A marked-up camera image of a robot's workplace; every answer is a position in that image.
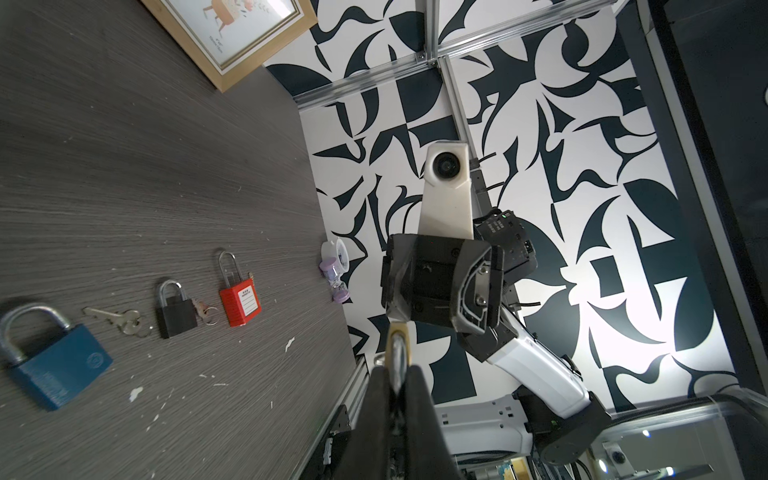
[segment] silver key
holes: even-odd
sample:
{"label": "silver key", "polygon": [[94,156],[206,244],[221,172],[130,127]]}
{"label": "silver key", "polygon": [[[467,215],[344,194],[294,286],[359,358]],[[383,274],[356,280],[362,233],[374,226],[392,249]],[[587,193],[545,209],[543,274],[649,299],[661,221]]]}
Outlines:
{"label": "silver key", "polygon": [[138,310],[128,310],[127,312],[120,314],[89,306],[83,309],[83,313],[95,316],[98,319],[109,320],[112,325],[117,326],[120,331],[126,335],[134,335],[141,328],[141,321],[139,320],[141,314]]}

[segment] padlock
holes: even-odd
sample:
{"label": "padlock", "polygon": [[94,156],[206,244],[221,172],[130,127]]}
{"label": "padlock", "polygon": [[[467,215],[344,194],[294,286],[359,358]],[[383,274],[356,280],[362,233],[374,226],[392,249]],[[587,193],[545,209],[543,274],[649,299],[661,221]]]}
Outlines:
{"label": "padlock", "polygon": [[[224,265],[221,263],[225,255],[232,257],[235,270],[237,270],[237,278],[239,280],[235,286],[230,285],[230,279],[227,277]],[[240,265],[237,264],[237,259],[232,253],[227,251],[219,254],[219,268],[221,268],[221,274],[227,285],[227,288],[219,292],[219,296],[221,296],[221,303],[224,304],[224,311],[227,312],[230,326],[245,325],[261,312],[261,304],[259,303],[258,295],[256,295],[256,288],[253,286],[253,279],[247,278],[243,280],[243,274],[240,272]]]}
{"label": "padlock", "polygon": [[[11,324],[25,313],[41,311],[65,334],[37,355],[28,358],[11,342]],[[112,358],[85,325],[74,326],[55,308],[43,303],[17,306],[0,319],[0,352],[11,363],[8,374],[40,406],[58,410],[96,380]]]}
{"label": "padlock", "polygon": [[[169,285],[175,285],[179,289],[181,295],[181,301],[168,305],[167,297],[165,296],[165,287]],[[157,288],[157,300],[160,304],[160,308],[157,311],[159,321],[157,325],[160,327],[160,335],[165,339],[170,339],[172,336],[176,336],[179,333],[184,333],[187,330],[192,330],[197,326],[197,314],[195,313],[194,304],[192,299],[187,298],[187,292],[176,280],[165,280]]]}

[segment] red padlock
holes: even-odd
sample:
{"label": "red padlock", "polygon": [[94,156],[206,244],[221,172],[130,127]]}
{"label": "red padlock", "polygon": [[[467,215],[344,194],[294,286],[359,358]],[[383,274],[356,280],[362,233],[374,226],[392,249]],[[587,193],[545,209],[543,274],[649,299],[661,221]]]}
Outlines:
{"label": "red padlock", "polygon": [[[238,279],[236,280],[239,282],[235,286],[230,285],[230,279],[224,271],[222,264],[224,255],[232,257],[235,264]],[[245,325],[261,312],[261,303],[259,303],[259,297],[253,287],[253,279],[243,280],[240,265],[237,264],[237,259],[231,252],[224,251],[219,254],[219,268],[221,268],[221,274],[227,284],[227,288],[221,290],[219,296],[221,296],[221,303],[224,304],[224,311],[227,312],[227,318],[230,320],[230,326]]]}

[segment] picture frame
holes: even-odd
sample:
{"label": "picture frame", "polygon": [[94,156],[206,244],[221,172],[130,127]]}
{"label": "picture frame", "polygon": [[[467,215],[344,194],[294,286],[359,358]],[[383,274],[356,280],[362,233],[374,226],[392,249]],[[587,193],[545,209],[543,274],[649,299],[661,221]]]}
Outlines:
{"label": "picture frame", "polygon": [[310,0],[141,0],[225,92],[317,23]]}

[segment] abstract pattern wallpaper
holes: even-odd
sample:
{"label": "abstract pattern wallpaper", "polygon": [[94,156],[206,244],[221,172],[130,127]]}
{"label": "abstract pattern wallpaper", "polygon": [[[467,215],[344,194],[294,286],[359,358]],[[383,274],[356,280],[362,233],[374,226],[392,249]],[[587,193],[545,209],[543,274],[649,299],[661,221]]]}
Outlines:
{"label": "abstract pattern wallpaper", "polygon": [[452,66],[491,201],[537,251],[527,327],[618,411],[735,383],[612,11]]}
{"label": "abstract pattern wallpaper", "polygon": [[[440,42],[561,0],[441,0]],[[264,64],[291,95],[424,49],[424,0],[313,0],[317,25]]]}
{"label": "abstract pattern wallpaper", "polygon": [[439,42],[455,40],[562,1],[440,0]]}
{"label": "abstract pattern wallpaper", "polygon": [[[469,21],[483,1],[445,1],[441,11],[454,4],[470,28],[484,28]],[[378,23],[386,41],[363,49],[374,66],[380,57],[371,49],[388,51],[390,33],[397,36],[390,13],[417,12],[398,0],[379,3],[380,10],[339,3],[323,17],[321,2],[322,30],[305,38],[316,65],[294,61],[299,50],[291,44],[285,63],[270,70],[295,94],[300,70],[284,74],[290,65],[319,72],[318,47],[330,67],[323,81],[343,78],[349,52],[361,44],[332,47],[340,41],[334,32],[354,26],[365,39],[371,34],[361,25]],[[343,21],[360,12],[374,22]],[[392,48],[394,57],[407,53]],[[611,10],[474,51],[452,66],[492,203],[522,219],[537,250],[538,269],[517,285],[523,302],[541,302],[521,311],[528,328],[574,359],[608,409],[737,382]],[[447,92],[429,70],[303,111],[301,120],[326,233],[341,237],[352,259],[343,308],[353,350],[371,361],[389,328],[379,286],[386,238],[417,231],[426,149],[457,138]],[[468,356],[451,331],[409,328],[435,403],[482,402],[517,388]]]}
{"label": "abstract pattern wallpaper", "polygon": [[312,0],[317,25],[264,64],[291,95],[424,49],[419,0]]}

